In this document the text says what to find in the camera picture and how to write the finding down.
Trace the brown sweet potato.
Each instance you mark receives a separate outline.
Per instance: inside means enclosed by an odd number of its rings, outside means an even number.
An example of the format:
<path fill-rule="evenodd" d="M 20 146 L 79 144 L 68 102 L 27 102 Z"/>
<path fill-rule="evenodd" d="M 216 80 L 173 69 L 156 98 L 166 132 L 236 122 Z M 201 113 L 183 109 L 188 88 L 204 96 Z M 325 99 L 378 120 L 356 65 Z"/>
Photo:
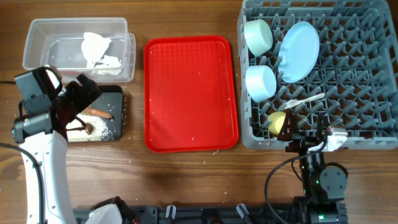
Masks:
<path fill-rule="evenodd" d="M 90 116 L 97 116 L 104 119 L 113 119 L 113 116 L 111 114 L 92 107 L 85 108 L 81 113 Z"/>

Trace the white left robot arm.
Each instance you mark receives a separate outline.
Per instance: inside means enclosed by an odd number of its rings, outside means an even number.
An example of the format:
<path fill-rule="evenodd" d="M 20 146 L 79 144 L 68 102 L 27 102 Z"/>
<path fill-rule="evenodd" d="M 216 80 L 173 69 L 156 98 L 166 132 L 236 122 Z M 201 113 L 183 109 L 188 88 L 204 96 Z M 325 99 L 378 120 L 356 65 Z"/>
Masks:
<path fill-rule="evenodd" d="M 67 124 L 100 98 L 121 94 L 117 85 L 97 85 L 84 74 L 67 86 L 55 67 L 39 67 L 15 77 L 23 97 L 12 137 L 24 158 L 28 223 L 76 223 L 66 172 Z"/>

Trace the green bowl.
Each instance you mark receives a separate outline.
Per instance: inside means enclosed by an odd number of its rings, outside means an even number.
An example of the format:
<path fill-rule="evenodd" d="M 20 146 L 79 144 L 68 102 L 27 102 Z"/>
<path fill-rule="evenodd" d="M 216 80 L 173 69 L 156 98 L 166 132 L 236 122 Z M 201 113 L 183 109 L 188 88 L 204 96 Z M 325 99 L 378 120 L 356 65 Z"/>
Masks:
<path fill-rule="evenodd" d="M 273 36 L 263 20 L 249 21 L 244 25 L 244 38 L 254 56 L 261 56 L 272 48 Z"/>

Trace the clear plastic storage bin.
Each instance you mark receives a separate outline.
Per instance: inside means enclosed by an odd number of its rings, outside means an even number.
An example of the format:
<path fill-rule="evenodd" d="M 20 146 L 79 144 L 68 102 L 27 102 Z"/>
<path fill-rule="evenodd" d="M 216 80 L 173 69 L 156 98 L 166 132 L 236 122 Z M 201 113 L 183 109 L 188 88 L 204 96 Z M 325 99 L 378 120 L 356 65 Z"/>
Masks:
<path fill-rule="evenodd" d="M 111 39 L 106 55 L 115 56 L 121 66 L 116 75 L 93 75 L 87 69 L 81 51 L 83 34 L 92 32 Z M 134 77 L 136 61 L 135 36 L 127 30 L 127 20 L 122 17 L 81 17 L 35 19 L 31 22 L 25 42 L 22 66 L 26 70 L 52 65 L 63 82 L 74 80 L 83 73 L 97 83 L 130 82 Z"/>

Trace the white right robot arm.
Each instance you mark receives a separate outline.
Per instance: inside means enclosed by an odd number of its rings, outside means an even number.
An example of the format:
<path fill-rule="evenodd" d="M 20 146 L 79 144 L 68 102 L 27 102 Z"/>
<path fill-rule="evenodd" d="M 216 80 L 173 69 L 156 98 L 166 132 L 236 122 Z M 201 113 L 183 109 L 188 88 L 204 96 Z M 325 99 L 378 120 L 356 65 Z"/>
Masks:
<path fill-rule="evenodd" d="M 278 140 L 288 142 L 286 152 L 300 157 L 303 197 L 294 197 L 289 223 L 348 223 L 345 189 L 348 170 L 337 162 L 325 162 L 324 153 L 337 150 L 347 140 L 348 132 L 331 125 L 318 115 L 314 136 L 299 133 L 298 122 L 291 110 L 286 112 Z"/>

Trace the pile of rice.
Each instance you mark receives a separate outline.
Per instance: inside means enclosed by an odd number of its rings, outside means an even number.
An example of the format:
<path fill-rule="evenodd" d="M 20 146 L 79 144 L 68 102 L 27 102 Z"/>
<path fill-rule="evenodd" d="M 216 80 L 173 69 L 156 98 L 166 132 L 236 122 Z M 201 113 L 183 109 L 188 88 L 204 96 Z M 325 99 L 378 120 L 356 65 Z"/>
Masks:
<path fill-rule="evenodd" d="M 67 136 L 69 142 L 80 142 L 80 141 L 101 141 L 109 133 L 109 129 L 106 125 L 106 121 L 98 116 L 91 116 L 85 114 L 78 114 L 80 118 L 87 126 L 91 126 L 91 133 L 84 130 L 77 130 L 77 128 L 82 128 L 83 125 L 79 120 L 75 119 L 71 123 L 67 124 Z"/>

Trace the grey dishwasher rack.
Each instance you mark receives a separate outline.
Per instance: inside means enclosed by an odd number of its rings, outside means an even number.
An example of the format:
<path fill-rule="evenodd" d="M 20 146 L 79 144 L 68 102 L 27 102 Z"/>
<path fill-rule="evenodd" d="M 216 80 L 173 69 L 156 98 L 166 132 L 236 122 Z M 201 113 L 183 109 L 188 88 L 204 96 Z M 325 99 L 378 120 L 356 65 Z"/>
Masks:
<path fill-rule="evenodd" d="M 254 56 L 244 38 L 244 25 L 263 20 L 272 32 L 272 48 Z M 318 33 L 320 52 L 313 70 L 302 80 L 287 83 L 278 71 L 279 50 L 288 30 L 310 23 Z M 241 134 L 250 149 L 283 149 L 268 130 L 271 113 L 291 99 L 324 93 L 320 100 L 293 108 L 301 134 L 314 136 L 318 114 L 348 132 L 344 147 L 397 147 L 397 37 L 385 1 L 244 1 L 237 21 L 241 70 L 266 65 L 277 82 L 275 95 L 256 103 L 241 89 Z"/>

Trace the light blue plate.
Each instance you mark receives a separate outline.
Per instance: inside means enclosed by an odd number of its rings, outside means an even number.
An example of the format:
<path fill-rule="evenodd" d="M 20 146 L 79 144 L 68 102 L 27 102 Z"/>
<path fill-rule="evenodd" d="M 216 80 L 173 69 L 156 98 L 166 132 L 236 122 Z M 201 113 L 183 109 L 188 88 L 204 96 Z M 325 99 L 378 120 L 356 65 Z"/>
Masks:
<path fill-rule="evenodd" d="M 298 22 L 286 33 L 279 50 L 282 59 L 278 71 L 287 83 L 304 79 L 314 68 L 320 51 L 320 40 L 308 22 Z"/>

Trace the white plastic spoon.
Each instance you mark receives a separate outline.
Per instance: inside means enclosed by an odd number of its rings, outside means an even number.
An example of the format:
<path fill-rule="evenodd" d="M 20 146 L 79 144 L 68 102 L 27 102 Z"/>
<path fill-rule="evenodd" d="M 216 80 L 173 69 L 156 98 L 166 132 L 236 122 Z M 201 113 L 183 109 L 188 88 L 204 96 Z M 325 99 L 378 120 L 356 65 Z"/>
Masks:
<path fill-rule="evenodd" d="M 293 107 L 295 107 L 295 106 L 297 106 L 297 105 L 299 105 L 301 103 L 307 103 L 307 102 L 311 102 L 311 101 L 315 101 L 315 100 L 320 100 L 320 99 L 322 99 L 324 97 L 325 97 L 324 93 L 319 93 L 317 95 L 313 95 L 311 97 L 308 97 L 308 98 L 306 98 L 304 100 L 289 100 L 287 102 L 287 104 L 286 104 L 285 109 L 293 108 Z"/>

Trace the yellow cup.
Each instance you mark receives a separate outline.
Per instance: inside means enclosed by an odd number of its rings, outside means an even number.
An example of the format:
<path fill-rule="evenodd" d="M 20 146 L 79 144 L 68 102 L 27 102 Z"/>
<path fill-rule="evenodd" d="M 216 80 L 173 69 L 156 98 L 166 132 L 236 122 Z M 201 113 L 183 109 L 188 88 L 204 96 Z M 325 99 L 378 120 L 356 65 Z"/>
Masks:
<path fill-rule="evenodd" d="M 270 121 L 268 125 L 268 130 L 271 134 L 278 136 L 280 130 L 283 127 L 285 121 L 286 113 L 283 111 L 276 111 L 269 115 L 268 120 Z"/>

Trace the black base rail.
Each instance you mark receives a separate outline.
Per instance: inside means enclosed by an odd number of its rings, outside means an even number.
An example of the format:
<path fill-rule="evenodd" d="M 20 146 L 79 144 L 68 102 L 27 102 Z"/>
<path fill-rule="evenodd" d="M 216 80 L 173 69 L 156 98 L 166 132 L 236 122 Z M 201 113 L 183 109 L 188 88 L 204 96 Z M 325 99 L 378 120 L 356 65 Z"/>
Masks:
<path fill-rule="evenodd" d="M 156 206 L 131 206 L 130 209 L 142 224 L 201 224 L 206 223 L 205 218 L 217 216 L 223 223 L 243 224 L 245 221 L 234 207 L 178 207 L 174 219 L 166 217 L 166 209 Z M 288 223 L 338 223 L 348 224 L 346 205 L 338 205 L 337 215 L 328 215 L 324 211 L 317 211 L 310 218 L 300 218 L 299 212 L 287 204 L 277 204 L 276 213 Z M 279 223 L 269 209 L 263 206 L 248 207 L 252 223 L 272 224 Z"/>

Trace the small blue bowl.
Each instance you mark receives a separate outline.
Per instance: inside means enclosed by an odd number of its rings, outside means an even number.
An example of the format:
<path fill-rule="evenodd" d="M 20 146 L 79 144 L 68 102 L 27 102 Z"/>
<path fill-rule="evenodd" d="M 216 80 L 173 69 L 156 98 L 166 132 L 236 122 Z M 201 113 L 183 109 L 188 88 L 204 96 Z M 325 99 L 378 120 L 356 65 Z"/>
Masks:
<path fill-rule="evenodd" d="M 245 81 L 248 94 L 256 103 L 266 101 L 275 95 L 277 88 L 275 75 L 266 65 L 250 66 L 246 70 Z"/>

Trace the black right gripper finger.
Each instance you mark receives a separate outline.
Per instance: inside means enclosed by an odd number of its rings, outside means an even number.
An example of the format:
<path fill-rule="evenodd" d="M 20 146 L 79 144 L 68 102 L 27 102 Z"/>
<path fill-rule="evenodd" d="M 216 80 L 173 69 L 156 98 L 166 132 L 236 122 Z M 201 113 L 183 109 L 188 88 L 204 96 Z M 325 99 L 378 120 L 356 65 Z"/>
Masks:
<path fill-rule="evenodd" d="M 277 139 L 279 141 L 291 141 L 294 134 L 294 116 L 291 110 L 285 112 L 286 116 Z"/>
<path fill-rule="evenodd" d="M 327 139 L 327 128 L 329 127 L 329 122 L 326 120 L 324 114 L 318 114 L 317 121 L 317 139 L 318 140 L 326 140 Z"/>

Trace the white napkin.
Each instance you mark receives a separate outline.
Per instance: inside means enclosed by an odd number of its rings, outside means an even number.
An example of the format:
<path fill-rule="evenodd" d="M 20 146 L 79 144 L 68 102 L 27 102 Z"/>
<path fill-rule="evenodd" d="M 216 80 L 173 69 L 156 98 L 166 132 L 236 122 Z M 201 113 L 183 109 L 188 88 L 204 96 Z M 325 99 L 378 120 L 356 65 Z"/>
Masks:
<path fill-rule="evenodd" d="M 121 71 L 112 70 L 112 68 L 121 66 L 120 59 L 105 54 L 111 44 L 111 39 L 92 32 L 85 32 L 83 37 L 81 51 L 87 61 L 87 69 L 93 68 L 93 75 L 118 75 Z"/>

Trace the brown food scrap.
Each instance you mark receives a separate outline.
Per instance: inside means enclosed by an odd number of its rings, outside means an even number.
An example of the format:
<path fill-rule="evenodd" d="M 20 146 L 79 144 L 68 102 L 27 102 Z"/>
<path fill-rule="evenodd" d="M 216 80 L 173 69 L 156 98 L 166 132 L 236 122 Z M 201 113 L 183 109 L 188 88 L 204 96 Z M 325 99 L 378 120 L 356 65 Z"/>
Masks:
<path fill-rule="evenodd" d="M 85 124 L 85 132 L 87 135 L 90 135 L 93 132 L 93 127 L 90 123 Z"/>

